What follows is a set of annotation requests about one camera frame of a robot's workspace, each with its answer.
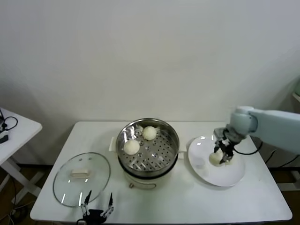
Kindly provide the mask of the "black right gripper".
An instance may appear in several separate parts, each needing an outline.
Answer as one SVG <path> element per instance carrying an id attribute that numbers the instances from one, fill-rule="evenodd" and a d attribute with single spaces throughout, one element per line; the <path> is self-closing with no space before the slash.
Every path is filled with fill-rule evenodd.
<path id="1" fill-rule="evenodd" d="M 218 150 L 222 151 L 222 158 L 219 164 L 228 163 L 232 160 L 234 145 L 228 139 L 217 139 L 215 142 L 214 153 L 217 153 Z"/>

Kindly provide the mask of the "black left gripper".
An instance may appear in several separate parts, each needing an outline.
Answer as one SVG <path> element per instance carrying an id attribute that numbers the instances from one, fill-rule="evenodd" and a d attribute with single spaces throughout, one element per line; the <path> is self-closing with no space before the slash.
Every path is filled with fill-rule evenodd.
<path id="1" fill-rule="evenodd" d="M 80 206 L 83 215 L 82 221 L 85 222 L 87 225 L 101 225 L 107 220 L 107 217 L 110 216 L 114 211 L 113 193 L 111 193 L 110 195 L 108 208 L 105 211 L 88 209 L 91 193 L 92 190 L 89 191 L 84 202 Z"/>

